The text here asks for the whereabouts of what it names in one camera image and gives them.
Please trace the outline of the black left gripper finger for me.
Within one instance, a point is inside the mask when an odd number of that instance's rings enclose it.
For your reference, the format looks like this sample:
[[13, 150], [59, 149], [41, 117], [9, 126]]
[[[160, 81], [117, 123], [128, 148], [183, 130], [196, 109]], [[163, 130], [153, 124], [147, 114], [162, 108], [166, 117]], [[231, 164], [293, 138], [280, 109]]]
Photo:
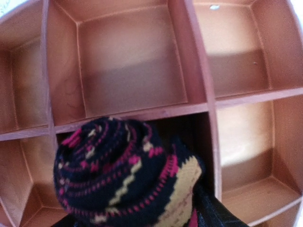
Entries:
[[199, 227], [248, 227], [201, 184], [196, 184], [193, 192]]

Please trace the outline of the black red orange argyle sock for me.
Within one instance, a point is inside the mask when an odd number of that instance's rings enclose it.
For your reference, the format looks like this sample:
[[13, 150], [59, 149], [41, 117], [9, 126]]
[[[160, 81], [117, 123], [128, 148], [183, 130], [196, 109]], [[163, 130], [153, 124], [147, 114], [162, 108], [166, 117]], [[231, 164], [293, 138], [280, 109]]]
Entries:
[[57, 200], [83, 227], [196, 227], [201, 160], [178, 138], [164, 146], [148, 122], [102, 117], [59, 145]]

